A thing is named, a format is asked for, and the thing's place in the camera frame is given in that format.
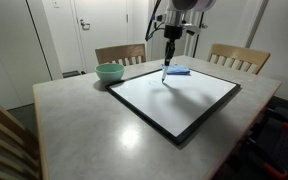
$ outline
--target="mint green bowl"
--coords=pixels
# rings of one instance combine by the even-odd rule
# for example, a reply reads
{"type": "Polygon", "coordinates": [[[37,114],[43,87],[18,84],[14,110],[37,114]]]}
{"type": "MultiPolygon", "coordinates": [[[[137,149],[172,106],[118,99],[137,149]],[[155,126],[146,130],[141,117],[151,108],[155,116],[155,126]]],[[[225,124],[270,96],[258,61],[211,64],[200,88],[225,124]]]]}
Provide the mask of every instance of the mint green bowl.
{"type": "Polygon", "coordinates": [[[95,68],[97,76],[104,83],[118,81],[124,74],[124,66],[120,64],[101,64],[95,68]]]}

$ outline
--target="gray table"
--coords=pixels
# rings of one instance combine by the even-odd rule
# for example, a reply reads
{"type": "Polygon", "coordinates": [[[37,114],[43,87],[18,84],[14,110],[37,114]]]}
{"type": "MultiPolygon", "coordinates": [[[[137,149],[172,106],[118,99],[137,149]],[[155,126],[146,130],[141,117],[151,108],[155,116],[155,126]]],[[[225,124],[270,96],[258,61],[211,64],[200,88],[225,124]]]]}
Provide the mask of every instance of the gray table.
{"type": "MultiPolygon", "coordinates": [[[[128,66],[123,79],[156,70],[162,62],[128,66]]],[[[211,178],[281,82],[186,56],[172,63],[242,87],[179,147],[106,92],[95,73],[34,85],[44,178],[211,178]]]]}

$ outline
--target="floor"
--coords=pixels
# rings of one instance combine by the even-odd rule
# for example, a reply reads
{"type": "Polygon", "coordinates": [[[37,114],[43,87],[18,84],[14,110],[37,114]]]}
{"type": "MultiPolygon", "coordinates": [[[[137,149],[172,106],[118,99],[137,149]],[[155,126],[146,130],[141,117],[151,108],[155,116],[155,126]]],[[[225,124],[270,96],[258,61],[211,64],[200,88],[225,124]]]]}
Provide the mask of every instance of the floor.
{"type": "MultiPolygon", "coordinates": [[[[268,104],[268,107],[275,109],[277,112],[283,114],[284,116],[288,117],[288,101],[285,101],[283,99],[273,97],[270,103],[268,104]]],[[[9,112],[15,116],[20,122],[22,122],[29,130],[31,130],[33,133],[37,134],[37,126],[36,126],[36,120],[35,120],[35,109],[34,104],[23,106],[20,108],[15,108],[9,110],[9,112]]],[[[269,140],[262,140],[264,141],[264,144],[271,141],[270,139],[272,135],[265,135],[266,138],[262,139],[269,139],[269,140]]],[[[230,170],[230,168],[224,167],[222,168],[222,173],[220,173],[220,177],[216,177],[215,179],[267,179],[267,176],[263,176],[263,173],[256,168],[253,167],[251,163],[244,162],[243,166],[239,168],[238,172],[233,172],[230,170]]]]}

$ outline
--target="chair back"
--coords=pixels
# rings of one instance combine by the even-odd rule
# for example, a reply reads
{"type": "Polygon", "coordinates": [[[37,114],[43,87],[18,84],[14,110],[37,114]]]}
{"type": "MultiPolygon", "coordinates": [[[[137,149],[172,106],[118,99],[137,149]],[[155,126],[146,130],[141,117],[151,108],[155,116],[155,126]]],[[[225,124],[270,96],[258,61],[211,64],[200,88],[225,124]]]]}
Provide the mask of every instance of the chair back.
{"type": "Polygon", "coordinates": [[[258,74],[269,57],[270,53],[268,52],[225,44],[213,44],[207,61],[230,68],[235,67],[237,70],[245,72],[251,71],[253,68],[252,73],[258,74]]]}
{"type": "Polygon", "coordinates": [[[37,137],[0,106],[0,179],[40,179],[37,137]]]}
{"type": "Polygon", "coordinates": [[[95,52],[99,64],[115,62],[127,66],[146,62],[144,44],[106,47],[95,52]]]}

